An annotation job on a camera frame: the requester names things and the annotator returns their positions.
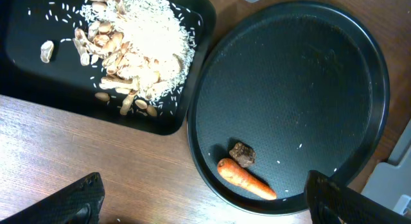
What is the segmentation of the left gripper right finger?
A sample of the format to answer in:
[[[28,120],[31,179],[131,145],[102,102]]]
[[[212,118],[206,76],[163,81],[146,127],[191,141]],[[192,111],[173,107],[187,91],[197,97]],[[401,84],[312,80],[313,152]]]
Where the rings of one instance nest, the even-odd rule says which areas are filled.
[[[315,224],[410,224],[410,219],[315,170],[308,173],[304,197]]]

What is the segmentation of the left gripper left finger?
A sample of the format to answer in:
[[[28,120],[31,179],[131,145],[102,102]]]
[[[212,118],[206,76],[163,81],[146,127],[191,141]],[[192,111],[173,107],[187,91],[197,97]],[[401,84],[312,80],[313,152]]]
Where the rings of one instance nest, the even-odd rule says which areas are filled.
[[[101,176],[93,172],[1,223],[97,224],[104,198]]]

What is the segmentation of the brown food lump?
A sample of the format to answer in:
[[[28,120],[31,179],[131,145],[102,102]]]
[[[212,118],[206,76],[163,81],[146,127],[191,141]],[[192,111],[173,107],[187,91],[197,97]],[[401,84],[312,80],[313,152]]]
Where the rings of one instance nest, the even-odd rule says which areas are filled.
[[[237,142],[229,155],[243,168],[252,166],[256,160],[256,152],[242,142]]]

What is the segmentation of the orange carrot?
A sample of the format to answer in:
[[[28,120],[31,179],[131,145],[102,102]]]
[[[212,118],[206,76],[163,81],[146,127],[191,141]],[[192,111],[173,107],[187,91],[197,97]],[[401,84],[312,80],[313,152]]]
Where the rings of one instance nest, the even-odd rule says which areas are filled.
[[[251,192],[265,200],[276,200],[277,194],[268,185],[252,176],[232,159],[224,158],[217,165],[219,175],[228,183]]]

